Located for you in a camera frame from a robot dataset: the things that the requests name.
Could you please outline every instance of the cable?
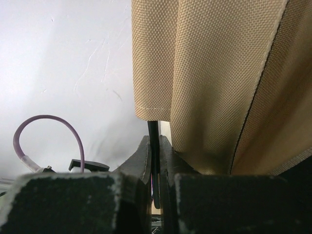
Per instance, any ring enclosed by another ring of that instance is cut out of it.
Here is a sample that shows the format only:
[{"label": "cable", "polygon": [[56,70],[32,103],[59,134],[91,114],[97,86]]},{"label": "cable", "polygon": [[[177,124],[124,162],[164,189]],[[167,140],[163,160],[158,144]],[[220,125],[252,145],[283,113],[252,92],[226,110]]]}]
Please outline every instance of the cable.
[{"label": "cable", "polygon": [[38,170],[41,169],[41,167],[39,165],[37,165],[33,160],[31,160],[27,155],[25,155],[25,153],[23,152],[23,150],[20,147],[20,134],[22,133],[22,131],[24,130],[24,128],[31,122],[38,120],[38,119],[53,119],[56,121],[59,121],[61,123],[63,123],[64,125],[66,125],[69,130],[74,134],[77,142],[78,142],[78,146],[79,146],[79,150],[80,150],[80,160],[81,160],[81,165],[80,165],[80,171],[83,173],[84,171],[84,150],[83,150],[83,145],[81,142],[81,139],[78,135],[78,133],[76,132],[76,130],[73,128],[72,125],[70,125],[67,121],[63,120],[60,117],[57,116],[51,116],[51,115],[39,115],[39,116],[33,116],[29,119],[27,119],[26,121],[24,121],[16,130],[16,132],[14,133],[14,137],[13,137],[13,146],[14,146],[14,150],[16,152],[16,154],[18,155],[18,157],[20,158],[20,160],[22,161],[22,163],[24,163],[31,171],[33,172],[37,172]]}]

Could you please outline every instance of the wire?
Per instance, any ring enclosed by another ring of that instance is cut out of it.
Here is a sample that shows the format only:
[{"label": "wire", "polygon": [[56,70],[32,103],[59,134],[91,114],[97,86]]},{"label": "wire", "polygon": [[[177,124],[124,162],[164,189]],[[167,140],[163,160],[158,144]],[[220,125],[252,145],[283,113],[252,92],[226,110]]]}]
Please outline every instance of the wire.
[{"label": "wire", "polygon": [[20,134],[22,133],[22,131],[24,130],[24,128],[31,122],[38,120],[38,119],[53,119],[56,120],[58,122],[63,123],[64,125],[66,125],[69,130],[74,134],[77,142],[78,142],[78,146],[79,146],[79,150],[80,150],[80,171],[83,173],[84,172],[84,150],[83,150],[83,145],[81,142],[81,139],[77,133],[77,131],[73,128],[72,125],[70,125],[67,121],[63,120],[60,117],[57,116],[51,116],[51,115],[39,115],[39,116],[33,116],[29,119],[27,119],[26,121],[24,121],[16,130],[14,137],[13,137],[13,146],[14,146],[14,150],[16,152],[16,154],[18,155],[18,157],[20,158],[20,160],[33,172],[36,172],[37,170],[41,169],[41,167],[39,165],[37,165],[33,160],[31,160],[27,155],[25,155],[25,153],[23,152],[23,150],[20,147]]}]

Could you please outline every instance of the scratched white surface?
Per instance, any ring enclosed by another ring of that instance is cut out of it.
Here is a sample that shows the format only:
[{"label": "scratched white surface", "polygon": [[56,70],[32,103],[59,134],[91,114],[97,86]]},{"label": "scratched white surface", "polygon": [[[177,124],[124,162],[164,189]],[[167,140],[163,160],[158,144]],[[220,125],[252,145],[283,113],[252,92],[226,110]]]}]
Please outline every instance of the scratched white surface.
[{"label": "scratched white surface", "polygon": [[[39,114],[70,122],[86,160],[120,165],[148,133],[134,115],[131,0],[0,1],[0,109],[0,178],[30,172],[12,138]],[[79,158],[75,138],[52,120],[26,127],[21,146],[58,172]]]}]

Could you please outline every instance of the beige fabric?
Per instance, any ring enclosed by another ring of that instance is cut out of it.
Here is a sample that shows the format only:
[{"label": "beige fabric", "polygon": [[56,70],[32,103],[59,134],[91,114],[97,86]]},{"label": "beige fabric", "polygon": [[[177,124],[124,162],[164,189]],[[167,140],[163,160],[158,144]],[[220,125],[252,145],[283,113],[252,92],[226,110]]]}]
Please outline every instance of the beige fabric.
[{"label": "beige fabric", "polygon": [[174,148],[201,173],[229,173],[234,155],[234,174],[285,165],[312,146],[311,8],[133,0],[136,115],[170,121]]}]

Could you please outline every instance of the tan cloth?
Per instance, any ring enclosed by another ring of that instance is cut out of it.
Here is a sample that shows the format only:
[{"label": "tan cloth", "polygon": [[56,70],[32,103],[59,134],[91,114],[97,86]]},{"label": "tan cloth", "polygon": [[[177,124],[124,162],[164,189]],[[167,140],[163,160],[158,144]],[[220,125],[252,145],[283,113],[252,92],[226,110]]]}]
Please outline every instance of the tan cloth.
[{"label": "tan cloth", "polygon": [[133,0],[136,115],[204,174],[312,153],[311,0]]}]

